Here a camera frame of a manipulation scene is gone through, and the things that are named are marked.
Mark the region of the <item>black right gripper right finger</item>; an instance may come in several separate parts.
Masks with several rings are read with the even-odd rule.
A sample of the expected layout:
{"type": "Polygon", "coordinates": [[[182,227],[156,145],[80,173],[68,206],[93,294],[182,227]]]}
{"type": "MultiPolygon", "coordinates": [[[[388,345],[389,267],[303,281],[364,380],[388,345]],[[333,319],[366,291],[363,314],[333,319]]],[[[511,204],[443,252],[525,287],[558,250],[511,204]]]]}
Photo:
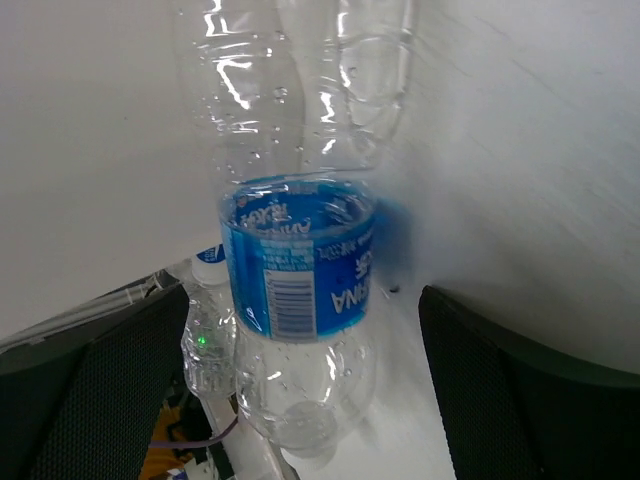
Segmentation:
{"type": "Polygon", "coordinates": [[[419,318],[456,478],[638,478],[638,375],[535,342],[432,286],[419,318]]]}

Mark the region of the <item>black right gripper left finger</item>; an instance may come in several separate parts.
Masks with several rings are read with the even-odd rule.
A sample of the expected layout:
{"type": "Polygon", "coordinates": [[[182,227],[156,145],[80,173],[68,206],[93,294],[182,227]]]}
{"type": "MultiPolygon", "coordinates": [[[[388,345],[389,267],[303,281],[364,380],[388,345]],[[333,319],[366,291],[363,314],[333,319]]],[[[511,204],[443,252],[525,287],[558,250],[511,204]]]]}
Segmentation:
{"type": "Polygon", "coordinates": [[[2,353],[2,478],[137,478],[187,310],[175,287],[2,353]]]}

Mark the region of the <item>blue label plastic bottle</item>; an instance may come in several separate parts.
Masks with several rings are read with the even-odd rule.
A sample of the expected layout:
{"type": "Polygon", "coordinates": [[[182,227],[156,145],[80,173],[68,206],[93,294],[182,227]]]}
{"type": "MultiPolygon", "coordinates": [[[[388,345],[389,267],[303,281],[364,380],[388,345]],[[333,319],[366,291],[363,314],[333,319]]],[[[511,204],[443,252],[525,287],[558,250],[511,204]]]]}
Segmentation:
{"type": "Polygon", "coordinates": [[[373,396],[378,194],[410,71],[411,1],[175,1],[238,318],[236,396],[289,459],[334,453],[373,396]]]}

